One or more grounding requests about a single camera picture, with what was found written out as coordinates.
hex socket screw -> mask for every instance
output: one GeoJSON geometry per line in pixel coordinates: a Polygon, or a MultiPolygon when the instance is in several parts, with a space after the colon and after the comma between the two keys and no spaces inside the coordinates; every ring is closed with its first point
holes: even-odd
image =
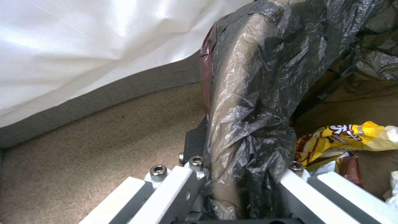
{"type": "Polygon", "coordinates": [[[203,158],[199,155],[194,155],[189,160],[189,167],[194,171],[203,169],[203,158]]]}
{"type": "Polygon", "coordinates": [[[149,171],[150,177],[154,181],[162,181],[167,176],[167,168],[164,165],[155,165],[149,171]]]}
{"type": "Polygon", "coordinates": [[[179,154],[178,154],[178,162],[182,165],[182,164],[184,164],[184,153],[183,152],[180,152],[179,154]]]}

white metal bar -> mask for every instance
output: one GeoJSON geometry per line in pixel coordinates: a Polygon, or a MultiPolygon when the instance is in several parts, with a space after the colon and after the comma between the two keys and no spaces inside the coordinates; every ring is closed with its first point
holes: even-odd
{"type": "Polygon", "coordinates": [[[184,221],[203,185],[204,179],[191,169],[174,167],[129,224],[184,221]]]}
{"type": "Polygon", "coordinates": [[[398,223],[395,210],[335,172],[310,177],[308,183],[361,223],[398,223]]]}
{"type": "Polygon", "coordinates": [[[359,223],[290,170],[282,176],[280,186],[287,212],[305,224],[359,223]]]}
{"type": "Polygon", "coordinates": [[[153,193],[152,183],[128,177],[80,224],[125,224],[153,193]]]}

brown wrapper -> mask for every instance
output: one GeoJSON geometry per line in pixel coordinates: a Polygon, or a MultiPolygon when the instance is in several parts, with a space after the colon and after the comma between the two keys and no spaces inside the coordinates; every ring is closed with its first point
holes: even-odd
{"type": "Polygon", "coordinates": [[[354,184],[362,187],[361,173],[359,172],[358,157],[346,156],[336,160],[334,171],[354,184]]]}

trash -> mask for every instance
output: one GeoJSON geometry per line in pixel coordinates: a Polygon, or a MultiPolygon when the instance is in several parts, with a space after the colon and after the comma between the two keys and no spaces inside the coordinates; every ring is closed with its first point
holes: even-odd
{"type": "Polygon", "coordinates": [[[398,212],[398,171],[391,172],[390,183],[392,197],[387,199],[386,204],[394,207],[398,212]]]}
{"type": "Polygon", "coordinates": [[[316,160],[314,160],[311,163],[311,165],[307,166],[305,169],[308,170],[310,175],[316,175],[319,173],[335,171],[336,160],[346,157],[346,156],[350,156],[348,152],[345,152],[341,155],[336,155],[336,156],[330,157],[330,158],[322,160],[320,162],[316,162],[316,160]]]}
{"type": "Polygon", "coordinates": [[[350,155],[348,152],[318,163],[312,163],[312,165],[308,166],[306,170],[308,170],[311,176],[333,171],[362,187],[362,178],[358,166],[358,156],[350,155]]]}
{"type": "Polygon", "coordinates": [[[345,156],[336,160],[334,171],[347,180],[362,187],[362,178],[359,172],[358,157],[356,155],[345,156]]]}
{"type": "Polygon", "coordinates": [[[398,128],[378,126],[373,122],[362,125],[332,125],[297,140],[296,160],[304,166],[318,157],[331,157],[345,151],[383,151],[398,149],[398,128]]]}
{"type": "Polygon", "coordinates": [[[283,215],[277,183],[296,142],[289,118],[382,7],[382,0],[258,0],[214,24],[201,49],[211,218],[283,215]]]}

gray upholstered base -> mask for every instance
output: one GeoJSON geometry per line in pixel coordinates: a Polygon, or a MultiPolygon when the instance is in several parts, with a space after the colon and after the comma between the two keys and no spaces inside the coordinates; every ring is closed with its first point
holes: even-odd
{"type": "Polygon", "coordinates": [[[150,92],[199,81],[198,53],[120,79],[59,106],[0,128],[0,148],[11,147],[106,107],[150,92]]]}

